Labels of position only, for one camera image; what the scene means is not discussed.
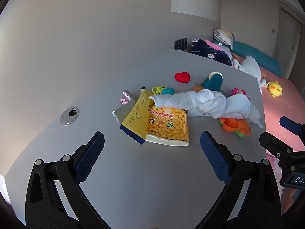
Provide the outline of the grey corner guard 3M tape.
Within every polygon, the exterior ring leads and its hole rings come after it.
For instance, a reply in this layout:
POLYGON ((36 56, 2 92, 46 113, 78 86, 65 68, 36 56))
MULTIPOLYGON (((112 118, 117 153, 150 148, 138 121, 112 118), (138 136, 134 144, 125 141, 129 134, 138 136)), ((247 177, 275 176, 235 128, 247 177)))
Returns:
POLYGON ((118 101, 121 107, 113 111, 112 115, 119 123, 122 123, 136 104, 136 99, 129 91, 123 90, 123 97, 118 101))

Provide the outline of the yellow soybean snack bag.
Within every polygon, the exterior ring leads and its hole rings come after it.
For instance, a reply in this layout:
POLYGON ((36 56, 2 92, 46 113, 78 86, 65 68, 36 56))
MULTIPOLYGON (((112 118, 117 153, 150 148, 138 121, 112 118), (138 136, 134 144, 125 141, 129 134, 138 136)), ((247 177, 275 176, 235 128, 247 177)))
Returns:
POLYGON ((182 109, 150 109, 146 141, 161 145, 184 147, 189 145, 187 113, 182 109))

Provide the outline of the pink grey foam floor mat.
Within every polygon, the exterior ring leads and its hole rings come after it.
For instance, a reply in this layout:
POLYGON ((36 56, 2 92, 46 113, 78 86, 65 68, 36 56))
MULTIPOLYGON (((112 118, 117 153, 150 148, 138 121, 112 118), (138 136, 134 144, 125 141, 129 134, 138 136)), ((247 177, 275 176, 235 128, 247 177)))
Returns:
POLYGON ((275 174, 275 178, 279 190, 279 196, 280 196, 281 214, 284 214, 288 211, 288 209, 292 206, 294 202, 293 196, 295 194, 295 190, 290 188, 285 188, 280 185, 280 179, 282 178, 282 170, 279 167, 279 160, 273 155, 271 155, 271 153, 268 150, 266 151, 266 159, 269 160, 275 174))

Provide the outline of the black wall socket panel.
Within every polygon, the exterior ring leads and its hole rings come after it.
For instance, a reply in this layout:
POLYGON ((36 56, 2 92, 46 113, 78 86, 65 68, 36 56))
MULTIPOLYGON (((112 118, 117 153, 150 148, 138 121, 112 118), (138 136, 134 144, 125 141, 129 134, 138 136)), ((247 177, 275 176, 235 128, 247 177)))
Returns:
POLYGON ((174 41, 174 49, 184 51, 187 49, 187 38, 182 38, 174 41))

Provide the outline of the white medicine box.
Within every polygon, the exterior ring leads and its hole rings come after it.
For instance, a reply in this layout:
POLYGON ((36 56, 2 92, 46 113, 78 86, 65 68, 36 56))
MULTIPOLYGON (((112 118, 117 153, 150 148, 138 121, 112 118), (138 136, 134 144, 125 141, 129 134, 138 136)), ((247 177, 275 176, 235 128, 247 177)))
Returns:
POLYGON ((199 109, 193 109, 193 110, 187 111, 187 116, 188 117, 205 117, 205 116, 210 116, 210 114, 204 113, 204 112, 200 111, 199 109))

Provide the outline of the grey room door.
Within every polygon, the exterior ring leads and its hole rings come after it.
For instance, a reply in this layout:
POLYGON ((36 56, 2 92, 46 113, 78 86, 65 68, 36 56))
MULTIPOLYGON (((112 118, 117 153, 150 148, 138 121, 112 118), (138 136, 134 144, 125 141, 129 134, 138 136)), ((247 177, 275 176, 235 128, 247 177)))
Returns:
POLYGON ((274 58, 280 65, 286 66, 296 49, 297 37, 300 36, 301 23, 284 9, 280 9, 277 40, 274 58))

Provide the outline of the navy patterned blanket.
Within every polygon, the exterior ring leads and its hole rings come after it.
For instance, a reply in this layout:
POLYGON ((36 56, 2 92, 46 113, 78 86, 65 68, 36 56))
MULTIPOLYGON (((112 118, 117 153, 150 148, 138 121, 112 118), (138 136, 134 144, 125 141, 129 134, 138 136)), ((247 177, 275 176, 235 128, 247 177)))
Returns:
POLYGON ((189 53, 209 58, 210 60, 218 61, 225 65, 231 66, 231 57, 223 51, 222 48, 213 44, 209 40, 194 39, 191 42, 189 53))

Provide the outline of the white twisted towel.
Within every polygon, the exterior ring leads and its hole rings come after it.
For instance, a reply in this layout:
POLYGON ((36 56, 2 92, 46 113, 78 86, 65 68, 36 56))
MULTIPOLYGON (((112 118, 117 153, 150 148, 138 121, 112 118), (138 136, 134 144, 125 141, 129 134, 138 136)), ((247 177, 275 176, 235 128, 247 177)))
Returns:
POLYGON ((260 128, 261 114, 256 106, 244 94, 225 97, 221 92, 203 89, 199 92, 189 91, 174 95, 153 95, 149 97, 156 108, 174 108, 183 110, 198 109, 214 119, 235 118, 245 119, 260 128))

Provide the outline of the pink bed sheet mattress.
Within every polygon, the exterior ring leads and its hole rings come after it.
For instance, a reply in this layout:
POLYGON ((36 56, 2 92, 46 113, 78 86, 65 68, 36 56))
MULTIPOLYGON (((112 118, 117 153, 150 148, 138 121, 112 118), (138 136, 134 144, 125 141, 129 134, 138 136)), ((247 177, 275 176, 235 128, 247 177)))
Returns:
MULTIPOLYGON (((244 58, 238 59, 237 55, 234 58, 240 63, 244 60, 244 58)), ((285 116, 297 123, 304 123, 304 101, 288 79, 280 78, 263 67, 260 69, 267 83, 278 81, 283 90, 282 96, 272 97, 266 86, 259 86, 257 79, 251 76, 255 80, 254 87, 262 97, 266 131, 278 138, 294 138, 291 132, 280 126, 279 120, 285 116)))

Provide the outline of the yellow blue snack wrapper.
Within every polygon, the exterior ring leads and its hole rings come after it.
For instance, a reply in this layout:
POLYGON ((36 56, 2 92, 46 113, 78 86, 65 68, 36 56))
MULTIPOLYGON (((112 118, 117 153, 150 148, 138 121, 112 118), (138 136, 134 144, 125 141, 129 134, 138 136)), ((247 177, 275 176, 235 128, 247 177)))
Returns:
POLYGON ((146 140, 150 109, 154 105, 154 101, 150 99, 152 95, 153 93, 143 86, 136 104, 120 125, 120 129, 127 136, 141 145, 146 140))

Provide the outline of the teal tape dispenser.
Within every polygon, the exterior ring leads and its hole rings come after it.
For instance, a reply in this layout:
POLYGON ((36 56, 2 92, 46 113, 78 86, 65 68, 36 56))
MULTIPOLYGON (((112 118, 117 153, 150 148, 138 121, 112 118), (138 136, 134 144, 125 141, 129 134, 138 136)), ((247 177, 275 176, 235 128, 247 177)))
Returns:
POLYGON ((219 92, 223 82, 223 75, 220 72, 211 72, 202 83, 196 83, 193 91, 199 92, 203 89, 219 92))

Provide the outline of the checkered grey pillow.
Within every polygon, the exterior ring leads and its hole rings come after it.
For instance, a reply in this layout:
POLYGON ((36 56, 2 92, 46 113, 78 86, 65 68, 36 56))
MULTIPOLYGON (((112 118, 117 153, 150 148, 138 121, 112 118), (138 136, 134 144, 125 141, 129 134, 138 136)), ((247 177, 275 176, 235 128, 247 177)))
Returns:
POLYGON ((220 45, 233 49, 233 43, 235 42, 235 36, 231 31, 227 31, 221 28, 213 30, 213 37, 220 45))

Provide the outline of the orange crab sand mold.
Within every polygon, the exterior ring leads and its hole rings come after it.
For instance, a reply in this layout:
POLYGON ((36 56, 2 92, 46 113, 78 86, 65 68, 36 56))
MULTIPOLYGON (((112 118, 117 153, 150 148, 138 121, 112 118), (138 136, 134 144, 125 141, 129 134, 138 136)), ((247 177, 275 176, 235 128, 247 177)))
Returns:
POLYGON ((251 135, 251 128, 243 119, 238 120, 234 118, 220 118, 219 122, 226 132, 235 133, 241 138, 251 135))

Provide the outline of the red heart toy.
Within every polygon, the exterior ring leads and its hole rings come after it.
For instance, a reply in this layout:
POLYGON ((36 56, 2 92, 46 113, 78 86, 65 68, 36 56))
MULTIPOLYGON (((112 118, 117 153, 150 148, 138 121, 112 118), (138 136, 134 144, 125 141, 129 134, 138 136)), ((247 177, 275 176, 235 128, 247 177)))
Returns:
POLYGON ((174 78, 180 83, 189 83, 191 80, 190 74, 188 72, 177 72, 174 78))

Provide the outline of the green blue frog toy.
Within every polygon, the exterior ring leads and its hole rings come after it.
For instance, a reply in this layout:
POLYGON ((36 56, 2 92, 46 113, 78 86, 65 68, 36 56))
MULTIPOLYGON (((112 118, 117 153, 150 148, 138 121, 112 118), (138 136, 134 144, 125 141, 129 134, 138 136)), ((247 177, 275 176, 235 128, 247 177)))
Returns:
POLYGON ((174 95, 176 92, 173 88, 165 86, 155 86, 152 88, 154 95, 174 95))

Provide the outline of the pink haired doll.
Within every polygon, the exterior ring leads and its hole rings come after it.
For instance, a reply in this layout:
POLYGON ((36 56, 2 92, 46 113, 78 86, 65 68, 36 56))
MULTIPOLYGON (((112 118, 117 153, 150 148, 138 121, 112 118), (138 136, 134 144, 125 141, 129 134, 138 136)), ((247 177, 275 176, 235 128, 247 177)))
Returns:
POLYGON ((245 90, 240 90, 239 88, 234 88, 234 89, 230 92, 230 96, 237 95, 237 94, 242 94, 242 95, 247 96, 245 90))

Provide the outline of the white goose plush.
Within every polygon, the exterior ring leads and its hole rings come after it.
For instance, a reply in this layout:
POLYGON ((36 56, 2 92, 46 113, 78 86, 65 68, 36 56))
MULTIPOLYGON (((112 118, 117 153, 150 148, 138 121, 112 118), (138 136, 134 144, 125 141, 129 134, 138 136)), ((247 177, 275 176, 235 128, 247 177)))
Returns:
POLYGON ((238 69, 246 74, 255 77, 258 81, 259 86, 266 86, 267 82, 262 76, 261 69, 252 56, 246 56, 246 58, 241 63, 234 58, 233 65, 235 69, 238 69))

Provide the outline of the teal pillow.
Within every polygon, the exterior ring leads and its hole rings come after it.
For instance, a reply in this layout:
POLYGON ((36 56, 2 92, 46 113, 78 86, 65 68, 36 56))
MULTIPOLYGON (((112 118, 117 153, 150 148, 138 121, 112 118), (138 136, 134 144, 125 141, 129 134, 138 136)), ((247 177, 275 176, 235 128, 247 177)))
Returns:
POLYGON ((252 56, 260 66, 272 72, 276 76, 282 77, 279 62, 255 47, 239 41, 234 41, 232 53, 243 58, 246 56, 252 56))

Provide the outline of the yellow chick plush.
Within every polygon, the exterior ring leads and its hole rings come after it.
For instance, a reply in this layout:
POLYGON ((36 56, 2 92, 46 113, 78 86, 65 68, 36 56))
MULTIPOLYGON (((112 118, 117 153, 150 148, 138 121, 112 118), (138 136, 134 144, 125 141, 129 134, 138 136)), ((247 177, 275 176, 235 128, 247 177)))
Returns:
POLYGON ((282 96, 283 90, 278 81, 268 82, 266 88, 268 89, 272 97, 282 96))

